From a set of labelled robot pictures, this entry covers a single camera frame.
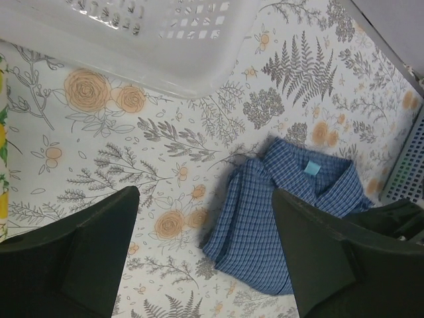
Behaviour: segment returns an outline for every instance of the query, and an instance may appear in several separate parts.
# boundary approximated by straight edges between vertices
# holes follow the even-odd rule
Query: gray fern illustration
[[[373,159],[373,161],[377,163],[377,166],[384,166],[394,159],[394,157],[390,154],[390,151],[384,153],[376,150],[371,150],[370,157]]]
[[[139,188],[142,194],[139,207],[150,207],[158,184],[171,179],[160,177],[158,170],[145,160],[137,161],[131,147],[121,149],[116,144],[108,142],[98,154],[99,157],[94,159],[96,171],[92,173],[89,169],[82,168],[81,173],[76,175],[77,178],[67,179],[68,183],[78,188],[66,189],[63,195],[57,197],[59,202],[75,203],[70,207],[72,213],[93,205],[99,199],[118,191],[118,185],[127,183]],[[81,187],[86,187],[91,193],[86,195],[86,190],[82,190]]]
[[[201,260],[196,262],[196,276],[203,276],[206,280],[210,280],[214,275],[218,274],[215,270],[215,263],[208,257],[203,257]]]
[[[309,26],[317,25],[321,30],[327,28],[327,19],[322,16],[321,11],[316,8],[308,8],[309,0],[280,0],[275,3],[261,8],[260,12],[265,8],[272,7],[275,12],[281,14],[283,19],[289,24],[289,13],[291,11],[297,17],[297,23],[302,24],[304,21]]]
[[[154,274],[157,272],[161,272],[160,279],[164,279],[168,276],[178,276],[173,282],[172,285],[179,284],[182,282],[190,283],[193,282],[196,284],[197,288],[199,285],[195,281],[195,279],[191,276],[191,268],[189,264],[183,260],[180,265],[175,264],[175,259],[171,256],[168,257],[165,264],[160,263],[151,257],[146,257],[144,262],[140,258],[131,258],[127,262],[127,268],[129,270],[141,270],[144,267],[148,267],[148,274]]]
[[[235,306],[241,307],[243,310],[240,318],[250,318],[257,309],[273,306],[277,302],[277,297],[267,296],[256,290],[238,291],[233,301]]]
[[[144,300],[144,310],[146,311],[147,318],[201,318],[202,314],[200,314],[200,305],[203,298],[199,300],[197,304],[194,304],[194,293],[191,291],[191,296],[186,305],[182,305],[182,301],[177,300],[174,297],[169,295],[165,295],[168,298],[170,303],[169,310],[164,309],[163,307],[154,305],[150,303],[147,299]],[[131,310],[132,318],[141,318],[134,311]]]
[[[356,144],[351,144],[347,148],[340,148],[339,152],[334,153],[334,156],[355,161],[356,157],[358,156],[358,147]]]
[[[363,154],[359,153],[356,144],[351,144],[349,147],[340,148],[339,152],[336,152],[333,155],[352,160],[359,176],[365,180],[369,178],[370,172],[372,172],[374,169],[372,162],[366,160]]]
[[[242,102],[244,89],[242,85],[228,81],[214,95],[189,102],[189,108],[201,109],[202,126],[206,135],[217,137],[228,147],[241,133],[245,132],[243,121],[231,116],[236,105]]]
[[[396,69],[377,46],[375,46],[375,51],[372,53],[372,62],[378,63],[378,71],[374,74],[374,83],[370,84],[370,89],[385,88],[387,84],[393,81]]]
[[[245,143],[236,144],[229,152],[229,155],[220,161],[217,161],[212,166],[209,167],[210,170],[212,167],[217,164],[230,164],[234,167],[240,166],[250,157],[261,157],[264,155],[259,149],[259,143],[256,142],[253,145],[247,147]]]
[[[327,4],[327,14],[329,15],[329,27],[337,25],[336,35],[339,42],[350,42],[355,34],[353,19],[346,12],[345,8],[337,1],[330,0]]]
[[[291,144],[295,144],[298,147],[306,148],[306,136],[306,123],[294,123],[293,126],[287,130],[287,135],[284,137],[284,140]]]
[[[293,105],[303,98],[302,107],[315,96],[324,96],[333,92],[333,80],[337,67],[331,68],[333,63],[333,51],[327,63],[324,62],[324,53],[317,38],[317,55],[315,61],[312,57],[311,47],[306,40],[305,31],[301,36],[301,47],[297,48],[296,37],[291,42],[291,54],[287,49],[287,41],[284,41],[281,58],[275,53],[274,60],[263,67],[262,71],[271,76],[277,87],[282,84],[282,92],[287,88],[287,98],[295,93]]]
[[[374,126],[365,124],[363,121],[354,121],[353,132],[359,134],[360,141],[366,141],[367,144],[372,144],[377,141],[377,136],[374,134]]]
[[[250,101],[243,104],[243,113],[254,123],[255,129],[267,125],[272,117],[280,116],[284,106],[280,94],[270,87],[268,91],[261,89],[259,94],[250,93]]]
[[[352,55],[352,52],[347,48],[340,52],[339,58],[342,59],[346,68],[353,70],[353,75],[355,75],[358,79],[361,80],[364,76],[371,79],[371,64],[368,60],[365,60],[362,57],[362,53],[360,51]]]
[[[9,214],[13,217],[10,227],[39,227],[43,222],[55,222],[63,219],[67,214],[60,205],[43,203],[41,207],[31,206],[29,203],[12,202],[9,204]]]
[[[116,316],[119,314],[119,303],[121,302],[121,295],[118,294],[115,300],[115,304],[113,305],[112,316]]]
[[[196,134],[188,128],[177,131],[168,121],[156,124],[152,119],[146,121],[139,117],[138,120],[137,125],[144,131],[147,140],[159,142],[164,138],[171,142],[165,144],[170,157],[189,156],[194,162],[208,162],[215,159],[215,153],[219,152],[205,147],[206,138],[200,132]]]
[[[337,109],[346,109],[351,112],[361,109],[362,114],[366,113],[369,119],[373,116],[374,123],[380,119],[385,119],[388,122],[386,111],[397,107],[393,97],[384,99],[380,96],[378,98],[375,93],[371,94],[370,99],[367,96],[361,96],[359,99],[353,99],[350,103],[348,103],[346,97],[341,97],[339,94],[334,94],[331,100]]]
[[[134,309],[131,309],[130,316],[131,318],[144,318],[144,316],[140,315],[139,313],[136,313]]]
[[[299,313],[297,312],[297,308],[290,307],[285,313],[281,313],[277,316],[277,318],[298,318]]]

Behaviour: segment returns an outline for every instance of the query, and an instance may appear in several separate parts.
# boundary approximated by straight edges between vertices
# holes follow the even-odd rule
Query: botanical print
[[[166,310],[158,305],[153,305],[147,299],[144,300],[144,309],[146,311],[147,317],[201,318],[202,314],[200,314],[199,310],[202,299],[200,299],[198,302],[195,302],[193,291],[191,291],[189,301],[185,304],[182,304],[182,301],[177,300],[176,298],[173,298],[169,295],[166,295],[166,297],[168,298],[170,304],[169,310]],[[131,317],[142,318],[142,316],[136,313],[134,309],[131,311]]]
[[[337,66],[332,68],[333,51],[327,62],[324,62],[323,49],[317,40],[315,62],[312,62],[314,59],[311,55],[311,47],[303,31],[300,49],[296,37],[293,36],[291,53],[287,48],[287,41],[284,41],[281,58],[276,52],[274,59],[270,58],[262,69],[265,74],[271,76],[271,80],[276,82],[277,87],[282,83],[282,93],[285,93],[287,88],[287,98],[295,94],[293,106],[301,98],[302,107],[305,107],[315,96],[320,96],[321,100],[324,100],[327,93],[331,96],[333,92],[333,80],[337,70]]]
[[[76,178],[67,179],[69,184],[77,188],[66,189],[64,194],[57,197],[59,202],[74,203],[70,207],[71,212],[85,209],[115,193],[118,191],[118,185],[138,187],[142,194],[140,208],[150,207],[158,184],[172,178],[160,177],[158,170],[152,164],[144,160],[136,160],[137,155],[131,147],[122,149],[108,142],[104,149],[99,149],[98,155],[94,159],[97,169],[91,172],[88,168],[82,168],[81,173],[76,174]]]
[[[112,312],[119,318],[299,317],[293,296],[252,290],[202,252],[228,175],[263,158],[278,136],[352,160],[378,204],[422,104],[336,0],[261,2],[231,76],[190,101],[6,42],[0,56],[9,63],[0,64],[8,236],[125,186],[140,192]]]
[[[7,236],[9,168],[7,165],[7,75],[8,66],[0,55],[0,242]]]
[[[11,86],[7,86],[7,97],[9,100],[8,109],[17,113],[28,113],[36,118],[44,119],[46,124],[54,130],[53,125],[49,121],[46,115],[47,101],[51,100],[51,97],[58,92],[55,89],[44,88],[40,83],[40,71],[36,69],[36,66],[41,64],[40,62],[46,62],[50,70],[56,71],[59,68],[63,68],[64,65],[55,59],[40,54],[38,52],[22,48],[17,45],[13,45],[17,52],[21,55],[22,59],[26,62],[25,68],[19,68],[17,66],[9,68],[9,73],[13,74],[24,87],[30,91],[31,100],[25,99],[21,96],[16,95],[12,98]]]
[[[207,221],[208,210],[202,207],[206,187],[199,184],[193,191],[186,195],[181,193],[177,199],[172,197],[157,197],[155,204],[167,210],[154,224],[154,230],[148,235],[161,243],[158,248],[163,250],[185,249],[187,245],[197,238],[197,229],[201,229]]]
[[[228,81],[214,95],[191,100],[188,107],[201,109],[202,127],[206,135],[217,137],[228,147],[245,132],[243,121],[231,115],[243,96],[244,87],[240,83]]]
[[[64,89],[56,90],[56,97],[76,113],[66,116],[74,123],[81,123],[83,131],[93,131],[94,137],[107,138],[111,133],[126,134],[133,125],[116,125],[117,117],[139,113],[146,100],[157,105],[158,100],[172,101],[145,93],[143,88],[124,85],[89,70],[76,70],[64,82]]]
[[[181,264],[176,264],[175,259],[169,256],[165,263],[161,263],[147,256],[144,259],[144,262],[139,258],[131,258],[127,262],[127,268],[130,271],[141,270],[144,267],[148,268],[148,271],[147,271],[148,274],[154,274],[156,272],[160,272],[161,280],[163,280],[164,278],[167,278],[168,276],[174,277],[171,283],[172,285],[179,284],[182,282],[185,282],[185,283],[191,282],[191,283],[194,283],[197,286],[197,288],[199,288],[199,284],[191,275],[190,265],[185,260],[183,260]]]
[[[318,9],[310,9],[308,7],[309,0],[280,0],[275,3],[268,4],[261,8],[260,12],[265,8],[272,7],[276,13],[282,15],[287,24],[290,21],[290,12],[297,17],[297,23],[307,25],[317,25],[321,30],[327,28],[327,18],[323,17],[322,12]]]
[[[56,168],[59,164],[60,157],[62,157],[62,150],[59,147],[59,142],[50,142],[46,135],[42,136],[44,147],[40,147],[40,152],[31,151],[34,157],[43,160],[38,174],[42,174],[44,171],[51,172],[52,169]]]
[[[260,90],[259,94],[250,93],[250,102],[243,104],[243,113],[254,123],[254,128],[266,126],[272,117],[278,117],[284,112],[280,94],[270,87],[268,91]]]
[[[215,159],[215,153],[219,150],[206,148],[206,138],[200,133],[195,133],[189,128],[177,131],[174,125],[168,121],[155,123],[152,119],[138,118],[137,126],[144,131],[146,140],[160,142],[165,139],[169,144],[164,146],[171,153],[170,157],[189,156],[194,162],[208,162]]]

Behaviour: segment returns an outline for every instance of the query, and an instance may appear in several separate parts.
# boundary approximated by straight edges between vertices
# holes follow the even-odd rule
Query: white laundry basket
[[[0,38],[164,93],[229,76],[260,0],[1,0]]]

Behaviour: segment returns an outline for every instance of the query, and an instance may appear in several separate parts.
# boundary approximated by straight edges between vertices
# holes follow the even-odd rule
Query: shirt collar
[[[316,176],[304,172],[308,161],[321,166]],[[278,188],[338,217],[364,199],[352,160],[302,149],[277,138],[264,158],[264,166]]]

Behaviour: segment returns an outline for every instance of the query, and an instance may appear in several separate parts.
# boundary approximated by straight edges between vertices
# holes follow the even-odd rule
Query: basket vent hole
[[[134,25],[134,28],[132,29],[132,34],[133,35],[138,35],[140,33],[140,29],[141,29],[140,24],[139,23],[136,23]]]
[[[229,2],[224,2],[221,7],[219,8],[220,11],[227,11],[228,8],[230,7],[230,3]]]
[[[206,37],[206,34],[207,34],[207,31],[206,30],[200,31],[199,32],[199,38],[205,38]]]
[[[121,20],[121,16],[119,13],[114,13],[112,18],[112,27],[117,28],[119,26],[119,21]]]
[[[217,7],[216,3],[211,3],[207,6],[207,11],[208,12],[215,12],[216,7]]]
[[[123,24],[122,24],[122,28],[124,30],[129,30],[130,29],[130,25],[131,25],[131,21],[129,18],[125,18]]]
[[[211,38],[212,39],[219,38],[219,30],[213,30],[211,33]]]
[[[78,0],[77,2],[77,9],[80,10],[82,13],[87,13],[87,11],[85,11],[85,4],[86,0]]]
[[[128,12],[133,14],[135,10],[135,2],[134,1],[130,1],[130,4],[128,6]]]
[[[100,14],[100,19],[103,22],[107,22],[109,20],[109,9],[107,7],[104,7]]]
[[[194,38],[195,34],[196,34],[196,31],[189,31],[187,33],[187,38],[192,39],[192,38]]]
[[[220,17],[217,17],[217,20],[215,21],[216,25],[221,25],[224,23],[225,17],[221,15]]]

